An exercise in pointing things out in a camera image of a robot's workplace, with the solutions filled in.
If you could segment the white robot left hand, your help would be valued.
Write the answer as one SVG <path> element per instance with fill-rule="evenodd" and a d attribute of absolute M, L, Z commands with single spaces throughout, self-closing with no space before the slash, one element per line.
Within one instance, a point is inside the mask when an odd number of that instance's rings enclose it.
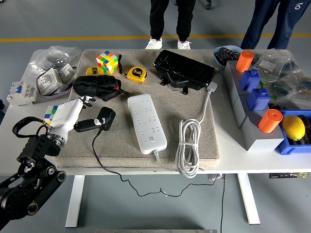
<path fill-rule="evenodd" d="M 58 106 L 52 121 L 48 138 L 63 146 L 68 140 L 68 132 L 76 130 L 85 132 L 98 129 L 105 124 L 105 118 L 98 116 L 95 119 L 78 121 L 79 114 L 85 106 L 91 107 L 90 101 L 95 101 L 89 96 L 82 96 Z"/>

